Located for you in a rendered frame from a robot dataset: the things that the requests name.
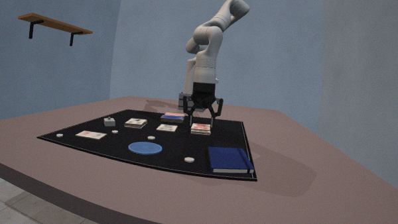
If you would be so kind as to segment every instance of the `gray cube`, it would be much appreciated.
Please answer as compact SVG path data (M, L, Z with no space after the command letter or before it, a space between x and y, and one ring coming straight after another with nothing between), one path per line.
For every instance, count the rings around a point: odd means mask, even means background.
M111 118L111 117L107 117L103 119L103 123L106 127L114 127L116 126L116 122L115 119Z

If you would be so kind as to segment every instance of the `wall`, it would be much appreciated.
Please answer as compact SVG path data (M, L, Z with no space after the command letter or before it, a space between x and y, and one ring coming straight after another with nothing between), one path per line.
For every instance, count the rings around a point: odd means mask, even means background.
M120 1L0 2L0 119L109 99ZM35 25L36 13L93 31L75 35Z
M178 99L186 61L194 57L185 45L223 3L122 1L110 98ZM322 85L322 1L246 3L250 12L224 32L216 97L227 105L282 111L315 132Z
M316 134L398 188L398 1L324 1Z

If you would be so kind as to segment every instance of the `blue disc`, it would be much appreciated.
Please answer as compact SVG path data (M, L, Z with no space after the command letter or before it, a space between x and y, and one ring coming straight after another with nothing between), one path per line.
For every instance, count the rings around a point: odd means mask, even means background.
M162 147L151 142L134 142L129 145L129 150L137 154L152 155L160 153L162 151Z

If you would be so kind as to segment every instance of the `shelf bracket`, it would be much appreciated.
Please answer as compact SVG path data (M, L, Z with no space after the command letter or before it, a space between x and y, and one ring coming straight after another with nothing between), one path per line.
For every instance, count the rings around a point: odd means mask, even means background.
M35 22L31 22L31 28L29 29L29 39L33 38L33 26L38 23L44 23L44 20L39 20Z
M75 34L82 34L82 33L83 33L83 31L71 33L71 34L70 34L70 44L69 44L69 46L71 46L71 45L73 44L73 35L75 35Z

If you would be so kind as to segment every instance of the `small white round object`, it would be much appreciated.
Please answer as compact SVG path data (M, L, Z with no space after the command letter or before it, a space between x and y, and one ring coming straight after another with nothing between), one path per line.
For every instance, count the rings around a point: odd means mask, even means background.
M185 161L185 162L194 162L195 159L192 158L192 157L185 157L184 161Z

